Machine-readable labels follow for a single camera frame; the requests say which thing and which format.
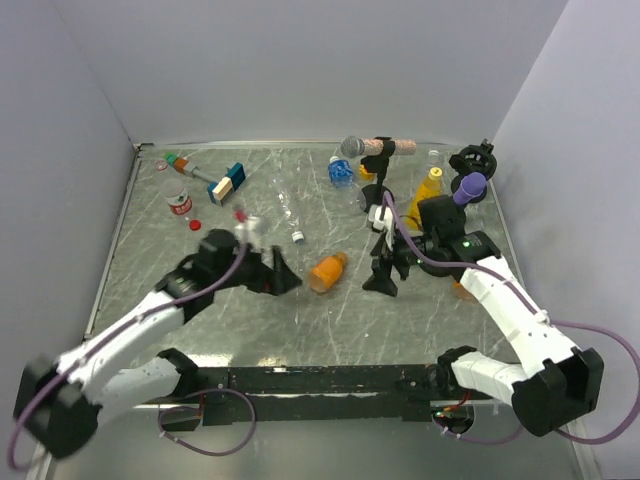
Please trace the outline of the orange bottle with barcode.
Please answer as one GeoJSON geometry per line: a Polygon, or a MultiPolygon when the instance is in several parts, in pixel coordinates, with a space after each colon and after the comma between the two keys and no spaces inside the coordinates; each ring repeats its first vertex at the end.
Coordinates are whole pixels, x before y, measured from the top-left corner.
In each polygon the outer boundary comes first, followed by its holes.
{"type": "Polygon", "coordinates": [[[341,278],[347,264],[348,257],[343,252],[325,257],[309,272],[310,288],[319,294],[328,292],[341,278]]]}

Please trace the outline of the red label water bottle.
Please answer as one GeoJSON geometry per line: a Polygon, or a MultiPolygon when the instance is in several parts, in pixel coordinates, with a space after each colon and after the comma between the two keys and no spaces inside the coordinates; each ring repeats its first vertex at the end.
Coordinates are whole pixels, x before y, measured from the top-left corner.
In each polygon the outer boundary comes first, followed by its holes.
{"type": "Polygon", "coordinates": [[[192,214],[192,198],[181,180],[176,178],[163,180],[160,191],[175,216],[188,218],[192,214]]]}

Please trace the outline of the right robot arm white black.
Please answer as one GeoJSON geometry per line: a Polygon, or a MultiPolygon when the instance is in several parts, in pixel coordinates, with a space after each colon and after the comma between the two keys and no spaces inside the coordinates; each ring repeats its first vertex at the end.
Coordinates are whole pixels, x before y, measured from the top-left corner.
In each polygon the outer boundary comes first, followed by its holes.
{"type": "Polygon", "coordinates": [[[406,231],[390,196],[371,207],[368,223],[380,237],[364,290],[394,297],[391,273],[407,279],[416,264],[432,276],[450,276],[486,310],[518,358],[507,364],[473,347],[450,349],[438,359],[440,393],[454,399],[475,390],[499,400],[538,437],[592,412],[604,373],[601,356],[551,324],[495,243],[482,231],[466,232],[465,212],[452,197],[428,199],[421,212],[425,245],[406,231]]]}

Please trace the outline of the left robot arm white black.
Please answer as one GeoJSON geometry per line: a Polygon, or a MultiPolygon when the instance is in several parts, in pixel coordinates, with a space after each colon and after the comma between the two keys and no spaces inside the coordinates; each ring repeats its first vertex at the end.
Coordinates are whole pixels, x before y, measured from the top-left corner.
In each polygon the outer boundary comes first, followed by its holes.
{"type": "Polygon", "coordinates": [[[158,354],[138,369],[129,363],[149,345],[186,325],[212,305],[217,291],[242,286],[284,295],[301,279],[279,246],[272,262],[262,260],[259,238],[242,224],[235,231],[212,229],[198,249],[162,277],[143,300],[101,334],[51,360],[40,355],[22,371],[7,461],[27,431],[56,459],[83,448],[99,426],[136,404],[160,397],[189,400],[198,386],[197,367],[177,350],[158,354]]]}

